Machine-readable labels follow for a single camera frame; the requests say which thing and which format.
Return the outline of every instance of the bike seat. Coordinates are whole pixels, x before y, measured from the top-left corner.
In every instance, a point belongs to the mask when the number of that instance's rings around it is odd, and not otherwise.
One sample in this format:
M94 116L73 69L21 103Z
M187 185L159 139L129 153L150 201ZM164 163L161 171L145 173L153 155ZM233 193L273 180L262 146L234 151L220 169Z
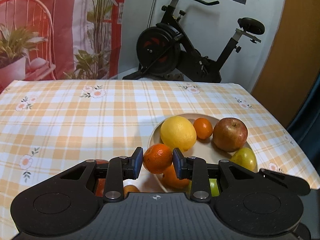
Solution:
M245 32L255 35L261 35L265 31L263 23L252 18L240 18L238 19L238 24Z

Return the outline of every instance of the plate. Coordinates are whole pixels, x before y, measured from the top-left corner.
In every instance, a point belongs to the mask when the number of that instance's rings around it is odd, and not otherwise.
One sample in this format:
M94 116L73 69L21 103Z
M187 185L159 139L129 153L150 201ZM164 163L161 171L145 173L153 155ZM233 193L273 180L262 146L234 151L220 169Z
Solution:
M210 123L212 124L212 127L214 127L216 125L216 123L219 121L219 119L214 118L209 115L205 115L205 114L185 113L185 114L177 114L177 115L187 118L192 124L198 118L201 118L201 117L206 118L210 121ZM150 147L154 144L157 144L157 143L162 143L162 140L160 138L160 127L163 122L158 124L157 127L153 130L153 132L149 138L148 147ZM212 141L212 136L206 140L197 139L194 146L191 149L189 149L188 151L184 152L183 155L185 157L196 156L199 158L203 158L207 163L218 164L219 160L221 160L221 159L228 159L229 160L231 158L231 156L234 154L234 153L227 153L225 151L218 149L211 141ZM247 147L252 150L252 148L250 147L248 142L246 142L243 147ZM164 192L179 192L179 191L181 191L181 189L180 190L174 189L174 188L170 188L170 187L163 185L161 182L162 174L154 174L154 175L155 175L160 187L164 190Z

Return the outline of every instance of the chair backrest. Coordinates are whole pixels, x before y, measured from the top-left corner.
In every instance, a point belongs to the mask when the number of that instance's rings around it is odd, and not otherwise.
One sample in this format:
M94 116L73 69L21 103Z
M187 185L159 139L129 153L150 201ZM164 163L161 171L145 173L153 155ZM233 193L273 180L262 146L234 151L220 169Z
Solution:
M0 23L10 31L26 27L39 33L39 37L48 41L37 44L37 50L29 53L30 60L40 57L52 64L54 62L53 25L48 8L39 0L1 0Z

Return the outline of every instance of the checkered tablecloth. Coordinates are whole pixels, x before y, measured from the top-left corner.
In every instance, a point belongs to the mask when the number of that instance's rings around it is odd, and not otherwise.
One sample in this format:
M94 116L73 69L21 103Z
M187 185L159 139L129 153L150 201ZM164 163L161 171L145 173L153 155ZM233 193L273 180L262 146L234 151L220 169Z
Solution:
M162 81L15 81L0 95L0 239L17 230L13 198L86 159L110 160L147 149L165 118L197 112L241 119L259 168L301 176L312 188L320 178L297 143L241 86ZM161 192L144 168L135 184Z

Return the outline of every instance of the brown door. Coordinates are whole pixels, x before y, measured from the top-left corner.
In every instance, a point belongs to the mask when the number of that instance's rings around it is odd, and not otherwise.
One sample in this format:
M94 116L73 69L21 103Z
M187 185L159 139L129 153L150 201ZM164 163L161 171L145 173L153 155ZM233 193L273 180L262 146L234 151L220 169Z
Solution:
M320 69L320 0L285 0L279 30L252 95L284 126Z

